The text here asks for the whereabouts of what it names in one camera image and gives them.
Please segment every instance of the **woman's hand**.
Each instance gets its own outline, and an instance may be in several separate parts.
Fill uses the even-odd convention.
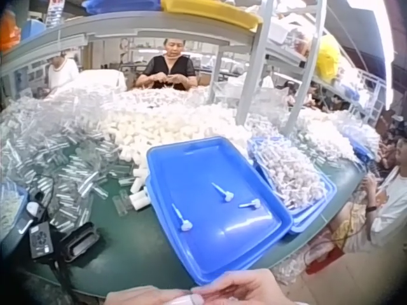
[[[293,305],[268,269],[225,273],[213,283],[192,289],[205,305]]]
[[[188,78],[182,74],[168,75],[167,81],[172,84],[185,84],[188,82]]]
[[[362,180],[362,186],[363,188],[365,188],[367,193],[376,194],[377,190],[376,177],[371,173],[367,174],[365,178],[363,178]]]
[[[157,73],[157,74],[151,75],[150,78],[151,78],[153,81],[159,81],[160,83],[164,83],[164,82],[167,81],[167,78],[168,78],[168,77],[167,77],[167,75],[165,75],[165,73],[159,72],[159,73]]]
[[[153,286],[136,287],[128,290],[111,292],[107,295],[105,305],[163,305],[178,297],[188,294],[182,290],[160,290]]]

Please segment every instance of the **black shirt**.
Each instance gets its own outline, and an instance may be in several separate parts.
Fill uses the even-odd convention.
[[[192,60],[185,56],[181,56],[176,60],[171,71],[168,69],[164,56],[155,56],[149,61],[143,74],[150,76],[160,72],[163,72],[165,75],[181,74],[186,77],[196,76]],[[173,86],[176,90],[186,90],[183,84],[160,83],[159,81],[155,81],[152,88],[160,89],[164,86]]]

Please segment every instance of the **factory worker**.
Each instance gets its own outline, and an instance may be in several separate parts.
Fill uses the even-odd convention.
[[[176,90],[189,90],[198,85],[192,60],[181,54],[185,40],[168,38],[164,41],[166,53],[151,59],[135,82],[136,87],[160,89],[173,86]]]
[[[105,305],[306,305],[290,301],[268,269],[225,273],[188,290],[136,287],[107,295]]]
[[[48,91],[55,89],[73,81],[79,75],[79,69],[73,59],[66,58],[61,53],[51,58],[51,65],[48,68]]]
[[[369,174],[362,203],[348,202],[329,223],[332,240],[345,253],[383,247],[407,224],[407,139],[397,142],[396,162],[379,187]]]

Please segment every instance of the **shelf post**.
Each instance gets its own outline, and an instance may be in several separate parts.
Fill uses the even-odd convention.
[[[221,51],[220,47],[218,47],[217,53],[216,53],[215,66],[213,67],[212,74],[210,75],[208,104],[213,104],[214,99],[215,99],[215,82],[217,82],[217,80],[219,78],[219,71],[221,70],[222,57],[223,57],[223,51]]]
[[[324,30],[325,18],[326,18],[326,0],[318,0],[317,3],[317,18],[315,23],[315,33],[312,38],[312,45],[310,54],[308,56],[307,63],[305,64],[304,75],[302,78],[302,84],[298,90],[296,101],[293,109],[291,110],[290,116],[288,117],[287,124],[283,127],[282,134],[286,137],[294,130],[295,122],[297,121],[298,115],[302,105],[304,104],[305,97],[308,94],[308,88],[312,77],[314,76],[315,66],[317,63],[317,57],[319,52],[319,45],[321,43],[321,36]]]
[[[268,0],[267,2],[263,0],[261,2],[260,11],[262,12],[263,23],[258,25],[256,35],[253,39],[249,70],[246,74],[242,96],[240,97],[237,107],[236,124],[238,125],[243,125],[246,121],[256,87],[259,85],[259,78],[263,69],[263,62],[265,61],[267,37],[268,31],[270,30],[273,7],[274,0]]]

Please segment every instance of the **blue tray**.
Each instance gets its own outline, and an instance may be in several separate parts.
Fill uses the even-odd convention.
[[[256,138],[254,139],[255,142],[260,143],[262,139]],[[249,149],[251,152],[249,154],[253,155],[253,147],[249,146]],[[271,177],[268,176],[267,170],[263,168],[256,160],[254,160],[254,167],[255,169],[260,173],[260,175],[266,179],[267,183],[270,185],[270,187],[276,191],[277,188],[274,184],[274,181],[271,179]],[[315,220],[315,218],[318,216],[317,211],[319,210],[320,207],[326,207],[326,205],[332,200],[336,192],[338,191],[336,185],[321,171],[319,171],[319,175],[323,183],[325,184],[325,190],[326,190],[326,196],[321,198],[320,200],[317,200],[314,203],[309,204],[309,206],[304,206],[301,208],[296,208],[294,210],[289,210],[289,213],[293,217],[294,225],[293,226],[298,226],[298,228],[303,228],[306,229],[312,221]]]
[[[375,160],[375,155],[358,141],[349,137],[346,134],[343,134],[344,137],[349,139],[350,145],[353,147],[355,155],[365,164],[369,163],[370,161]]]
[[[0,192],[2,191],[2,189],[3,189],[4,187],[5,187],[6,189],[10,189],[9,183],[14,184],[14,182],[5,182],[5,183],[0,184]],[[27,202],[28,202],[28,192],[27,192],[24,188],[22,188],[22,187],[20,187],[20,186],[17,186],[17,185],[16,185],[15,187],[16,187],[16,189],[17,189],[17,193],[18,193],[20,196],[23,196],[23,198],[22,198],[22,200],[21,200],[21,205],[20,205],[20,207],[18,208],[18,212],[17,212],[17,214],[16,214],[16,216],[15,216],[15,218],[14,218],[14,220],[13,220],[12,227],[14,227],[14,226],[16,225],[19,216],[20,216],[21,213],[23,212],[23,210],[24,210],[24,208],[25,208],[25,206],[27,205]]]
[[[119,11],[160,11],[160,0],[87,0],[82,7],[91,15],[116,13]]]
[[[293,220],[266,182],[225,138],[154,147],[146,183],[158,220],[193,279],[204,285],[247,269],[290,229]],[[215,182],[235,197],[224,202]],[[239,208],[258,198],[261,208]],[[174,204],[192,222],[188,232]]]

